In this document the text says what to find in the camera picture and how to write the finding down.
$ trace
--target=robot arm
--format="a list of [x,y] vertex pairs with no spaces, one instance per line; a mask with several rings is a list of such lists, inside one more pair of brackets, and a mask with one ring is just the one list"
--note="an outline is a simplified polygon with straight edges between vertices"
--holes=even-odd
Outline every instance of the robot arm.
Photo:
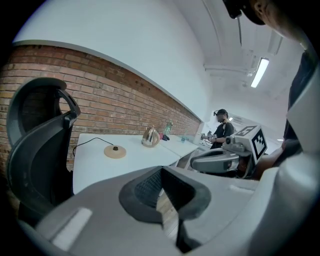
[[236,171],[240,157],[249,158],[242,179],[251,175],[267,150],[267,143],[260,125],[246,126],[225,138],[222,148],[211,149],[190,160],[190,166],[202,173],[224,174]]

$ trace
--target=white ceiling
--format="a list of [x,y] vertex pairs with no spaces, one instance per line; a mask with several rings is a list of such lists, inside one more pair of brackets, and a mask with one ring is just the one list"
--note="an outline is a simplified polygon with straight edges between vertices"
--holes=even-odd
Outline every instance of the white ceiling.
[[[282,38],[267,26],[258,26],[244,15],[231,19],[222,0],[173,0],[195,34],[204,55],[203,66],[210,74],[216,92],[239,100],[246,105],[274,112],[285,120],[289,89],[299,68],[302,47]],[[268,58],[269,65],[257,88],[250,87],[260,58]],[[230,112],[252,119],[252,113]],[[275,130],[282,130],[284,122]]]

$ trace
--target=brick wall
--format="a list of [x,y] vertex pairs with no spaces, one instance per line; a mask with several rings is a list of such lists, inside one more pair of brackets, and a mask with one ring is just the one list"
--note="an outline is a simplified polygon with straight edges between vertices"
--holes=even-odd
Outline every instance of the brick wall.
[[[66,82],[81,115],[71,134],[67,167],[72,170],[72,149],[80,133],[143,134],[146,127],[162,132],[169,119],[172,134],[187,130],[194,135],[200,121],[182,105],[138,75],[112,62],[84,52],[44,45],[14,49],[0,73],[0,170],[3,172],[10,145],[6,132],[8,105],[18,87],[35,77]],[[61,101],[62,111],[69,106]]]

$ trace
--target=electric kettle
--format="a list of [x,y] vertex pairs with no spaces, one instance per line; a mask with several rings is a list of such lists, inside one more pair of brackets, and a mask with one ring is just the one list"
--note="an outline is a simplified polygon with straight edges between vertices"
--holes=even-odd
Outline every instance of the electric kettle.
[[145,132],[142,136],[141,143],[148,147],[153,148],[160,142],[160,135],[157,130],[153,127],[146,127]]

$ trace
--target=black t-shirt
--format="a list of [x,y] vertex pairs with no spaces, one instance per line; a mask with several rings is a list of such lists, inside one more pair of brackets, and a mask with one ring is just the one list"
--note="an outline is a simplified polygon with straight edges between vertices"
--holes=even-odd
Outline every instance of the black t-shirt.
[[[312,76],[315,70],[315,64],[309,56],[308,52],[304,52],[301,57],[300,66],[298,72],[296,73],[289,92],[289,103],[288,103],[288,111],[292,107],[292,105],[296,102],[299,95],[305,89],[308,84],[310,77]],[[297,140],[297,135],[289,124],[288,120],[285,123],[284,135],[283,138],[285,140]]]
[[[222,123],[220,124],[214,134],[216,135],[217,138],[225,138],[227,136],[230,136],[231,134],[234,133],[234,126],[230,122]],[[214,142],[212,143],[212,149],[217,149],[222,147],[221,142]]]
[[[289,92],[289,104],[288,110],[292,107],[292,105],[296,102],[299,95],[305,89],[308,84],[314,70],[315,64],[310,57],[309,53],[306,51],[302,54],[300,66],[298,72],[296,73],[292,85]],[[298,141],[297,135],[294,132],[293,128],[289,124],[288,120],[285,124],[284,129],[284,150],[282,154],[278,157],[278,159],[274,163],[274,167],[278,167],[285,159],[291,157],[293,155],[297,155],[302,152],[301,145]]]

